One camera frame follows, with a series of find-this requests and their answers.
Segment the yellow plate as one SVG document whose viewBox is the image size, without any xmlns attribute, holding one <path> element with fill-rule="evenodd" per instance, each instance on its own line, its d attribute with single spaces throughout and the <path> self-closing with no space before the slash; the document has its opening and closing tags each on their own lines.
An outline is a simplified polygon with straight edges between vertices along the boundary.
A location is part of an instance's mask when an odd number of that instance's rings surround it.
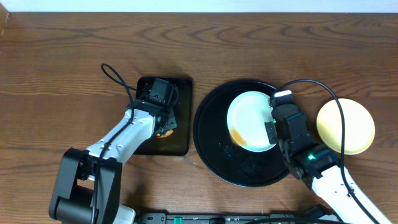
<svg viewBox="0 0 398 224">
<path fill-rule="evenodd" d="M 376 133 L 370 112 L 347 98 L 325 103 L 317 114 L 316 127 L 321 140 L 336 152 L 341 152 L 341 141 L 344 140 L 347 155 L 367 150 Z"/>
</svg>

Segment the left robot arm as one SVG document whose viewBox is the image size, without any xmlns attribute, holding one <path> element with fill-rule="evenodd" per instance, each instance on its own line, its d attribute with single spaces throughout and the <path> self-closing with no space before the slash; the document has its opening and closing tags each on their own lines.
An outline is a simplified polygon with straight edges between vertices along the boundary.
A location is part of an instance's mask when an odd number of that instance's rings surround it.
<svg viewBox="0 0 398 224">
<path fill-rule="evenodd" d="M 156 78 L 149 90 L 131 100 L 106 136 L 85 150 L 67 150 L 53 189 L 50 218 L 62 223 L 132 223 L 134 209 L 119 202 L 123 166 L 143 142 L 174 128 L 178 100 L 177 86 Z"/>
</svg>

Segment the orange green scrub sponge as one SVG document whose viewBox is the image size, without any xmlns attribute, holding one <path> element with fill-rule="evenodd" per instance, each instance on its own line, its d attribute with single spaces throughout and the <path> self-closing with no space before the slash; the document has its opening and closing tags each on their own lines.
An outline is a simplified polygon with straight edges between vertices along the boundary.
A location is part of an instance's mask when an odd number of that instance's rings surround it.
<svg viewBox="0 0 398 224">
<path fill-rule="evenodd" d="M 169 129 L 167 131 L 162 131 L 160 133 L 157 133 L 155 136 L 157 138 L 166 138 L 166 137 L 170 136 L 173 132 L 174 132 L 173 129 Z"/>
</svg>

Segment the light blue plate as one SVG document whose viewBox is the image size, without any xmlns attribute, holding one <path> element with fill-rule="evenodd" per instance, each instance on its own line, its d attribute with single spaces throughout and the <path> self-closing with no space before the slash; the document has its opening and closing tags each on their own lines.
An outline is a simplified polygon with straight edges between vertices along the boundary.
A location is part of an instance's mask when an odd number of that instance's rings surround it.
<svg viewBox="0 0 398 224">
<path fill-rule="evenodd" d="M 229 134 L 238 146 L 250 152 L 264 152 L 275 145 L 269 142 L 265 123 L 273 120 L 269 95 L 247 91 L 229 105 L 226 120 Z"/>
</svg>

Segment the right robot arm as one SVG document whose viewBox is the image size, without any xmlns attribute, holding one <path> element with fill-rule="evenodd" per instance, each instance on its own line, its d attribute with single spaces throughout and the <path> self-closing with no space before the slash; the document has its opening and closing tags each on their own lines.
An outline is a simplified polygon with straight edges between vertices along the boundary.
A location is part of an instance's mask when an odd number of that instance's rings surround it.
<svg viewBox="0 0 398 224">
<path fill-rule="evenodd" d="M 289 172 L 323 199 L 345 223 L 390 223 L 361 191 L 338 156 L 316 142 L 307 117 L 291 91 L 269 100 L 273 120 L 265 123 L 270 143 L 278 144 Z"/>
</svg>

